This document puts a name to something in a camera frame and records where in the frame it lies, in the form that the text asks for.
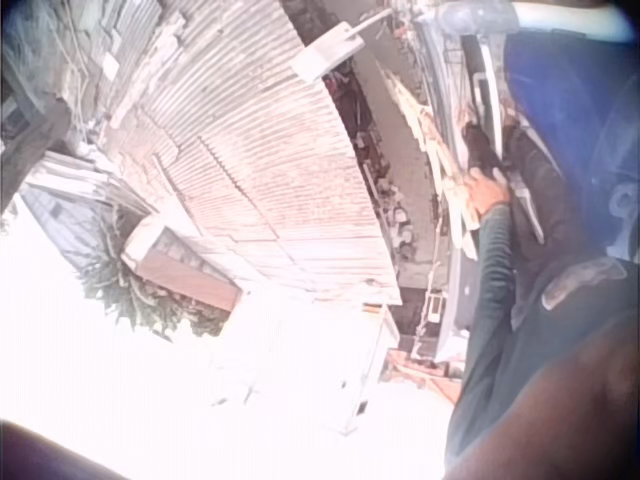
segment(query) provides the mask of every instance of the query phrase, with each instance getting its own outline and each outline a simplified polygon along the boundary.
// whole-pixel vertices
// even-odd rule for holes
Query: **wooden beam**
[[[31,123],[6,146],[0,157],[0,214],[4,213],[31,169],[44,157],[51,145],[64,139],[71,126],[71,111],[64,100],[56,100],[45,114]]]

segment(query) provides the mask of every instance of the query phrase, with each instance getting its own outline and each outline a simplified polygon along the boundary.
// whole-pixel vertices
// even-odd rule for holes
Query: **corrugated metal sheet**
[[[93,230],[98,222],[96,204],[76,202],[34,187],[26,187],[22,199],[52,243],[77,270],[87,267],[89,257],[105,248]]]
[[[114,9],[106,13],[109,16],[103,18],[103,21],[109,24],[113,21],[113,15],[117,15],[113,28],[121,38],[120,48],[115,53],[120,68],[113,84],[106,89],[103,100],[107,108],[113,110],[124,96],[140,58],[153,36],[162,7],[156,0],[129,0],[122,6],[114,5]]]
[[[373,281],[399,303],[353,147],[322,82],[289,67],[303,44],[279,2],[165,5],[187,19],[182,50],[125,118],[122,151],[150,170],[166,159],[198,226],[275,283],[339,297]]]

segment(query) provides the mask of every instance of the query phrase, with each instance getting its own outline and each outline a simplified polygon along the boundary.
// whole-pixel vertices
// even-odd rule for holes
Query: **person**
[[[528,186],[543,244],[488,138],[473,126],[463,136],[480,291],[445,478],[640,478],[637,266],[589,245],[561,175],[522,128],[505,128],[502,165]]]

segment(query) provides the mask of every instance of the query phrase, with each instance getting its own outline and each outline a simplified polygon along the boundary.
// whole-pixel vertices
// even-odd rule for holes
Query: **dark long-sleeve shirt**
[[[496,424],[540,369],[620,313],[638,308],[635,265],[606,257],[577,263],[559,259],[540,276],[514,331],[510,238],[509,207],[498,205],[480,227],[480,292],[462,392],[449,424],[448,466]]]

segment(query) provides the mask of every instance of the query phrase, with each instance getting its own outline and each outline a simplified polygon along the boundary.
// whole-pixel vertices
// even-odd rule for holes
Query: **ground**
[[[215,340],[115,328],[18,210],[0,237],[0,417],[136,479],[442,477],[452,407],[436,393],[379,384],[347,437],[273,405],[213,406]]]
[[[324,0],[323,3],[339,20],[347,21],[352,26],[360,22],[364,13],[377,8],[375,0]],[[355,55],[355,70],[382,138],[382,153],[391,164],[392,181],[405,197],[404,206],[417,234],[415,262],[401,267],[398,284],[401,287],[426,288],[435,241],[435,223],[430,205],[435,190],[428,178],[427,156],[420,151],[404,117],[388,94],[378,69],[376,62],[399,75],[407,85],[412,85],[413,77],[407,58],[389,30],[381,28],[382,23],[361,33],[366,48]],[[441,250],[446,250],[446,244],[441,243]],[[436,287],[445,284],[446,267],[439,269],[434,281]]]

